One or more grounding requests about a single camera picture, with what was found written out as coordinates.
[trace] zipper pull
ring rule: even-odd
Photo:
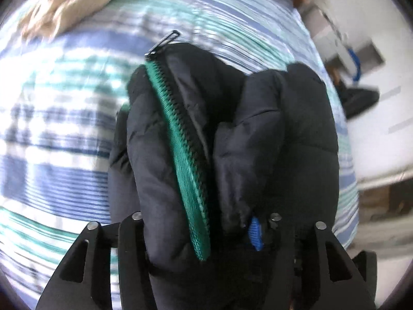
[[[168,35],[162,38],[158,43],[156,43],[147,53],[145,53],[145,59],[149,59],[152,55],[155,55],[159,50],[161,50],[165,45],[176,40],[180,36],[180,32],[177,30],[172,30]]]

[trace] green zipper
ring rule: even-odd
[[[156,53],[167,43],[173,35],[177,38],[176,30],[166,36],[146,55],[145,67],[149,80],[155,90],[168,125],[169,143],[175,166],[176,177],[185,208],[191,242],[199,260],[205,261],[211,253],[209,239],[209,223],[206,207],[206,192],[202,182],[200,167],[196,153],[188,140],[189,134],[185,131],[180,111],[172,94],[169,83],[165,78],[160,63],[156,60]]]

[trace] white floor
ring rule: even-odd
[[[404,276],[412,257],[379,260],[377,264],[376,305],[381,306]]]
[[[413,32],[391,0],[318,0],[355,49],[373,41],[385,66],[362,77],[383,100],[348,124],[357,179],[402,173],[413,165]],[[413,256],[379,260],[377,305],[383,304]]]

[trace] black shoe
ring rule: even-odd
[[[336,86],[336,90],[347,120],[373,107],[380,99],[380,93],[377,90],[347,88],[342,81]]]

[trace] blue striped fabric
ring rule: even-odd
[[[173,29],[245,73],[301,61],[325,80],[339,140],[333,231],[350,244],[358,193],[346,121],[296,11],[274,0],[113,0],[51,43],[21,43],[17,21],[35,1],[0,30],[0,267],[31,308],[86,223],[110,223],[115,115],[143,55]],[[120,309],[114,254],[111,272]]]

